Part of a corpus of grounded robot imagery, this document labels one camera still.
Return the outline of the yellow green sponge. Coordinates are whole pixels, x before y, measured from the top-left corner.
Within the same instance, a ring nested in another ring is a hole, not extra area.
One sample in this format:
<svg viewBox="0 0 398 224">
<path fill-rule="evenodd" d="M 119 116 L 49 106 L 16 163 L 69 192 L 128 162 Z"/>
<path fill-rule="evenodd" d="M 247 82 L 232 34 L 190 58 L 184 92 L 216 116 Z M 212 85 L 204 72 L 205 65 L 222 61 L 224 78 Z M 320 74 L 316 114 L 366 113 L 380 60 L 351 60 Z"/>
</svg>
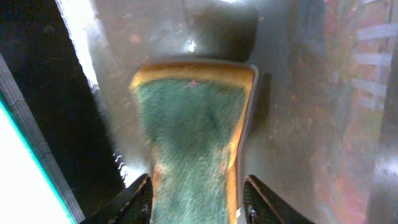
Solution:
<svg viewBox="0 0 398 224">
<path fill-rule="evenodd" d="M 147 65 L 129 89 L 151 149 L 152 223 L 236 223 L 238 158 L 258 70 L 253 65 Z"/>
</svg>

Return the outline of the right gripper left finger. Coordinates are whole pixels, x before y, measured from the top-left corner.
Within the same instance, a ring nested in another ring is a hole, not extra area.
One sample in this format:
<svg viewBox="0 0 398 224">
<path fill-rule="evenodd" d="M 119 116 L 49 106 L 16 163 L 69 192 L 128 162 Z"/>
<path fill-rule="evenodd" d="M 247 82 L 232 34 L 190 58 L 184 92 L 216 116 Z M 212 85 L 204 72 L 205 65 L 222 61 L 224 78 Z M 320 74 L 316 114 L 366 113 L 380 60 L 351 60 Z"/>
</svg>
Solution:
<svg viewBox="0 0 398 224">
<path fill-rule="evenodd" d="M 149 224 L 152 199 L 151 178 L 148 174 L 142 174 L 81 224 Z"/>
</svg>

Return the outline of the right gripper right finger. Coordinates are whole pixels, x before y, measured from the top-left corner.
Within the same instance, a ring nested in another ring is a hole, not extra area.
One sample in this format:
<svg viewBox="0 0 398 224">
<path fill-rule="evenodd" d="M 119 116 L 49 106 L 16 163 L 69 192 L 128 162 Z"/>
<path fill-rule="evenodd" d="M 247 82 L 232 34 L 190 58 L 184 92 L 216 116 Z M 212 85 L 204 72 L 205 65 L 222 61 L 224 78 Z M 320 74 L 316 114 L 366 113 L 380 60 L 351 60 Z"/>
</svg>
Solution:
<svg viewBox="0 0 398 224">
<path fill-rule="evenodd" d="M 243 205 L 249 224 L 314 224 L 255 175 L 244 181 Z"/>
</svg>

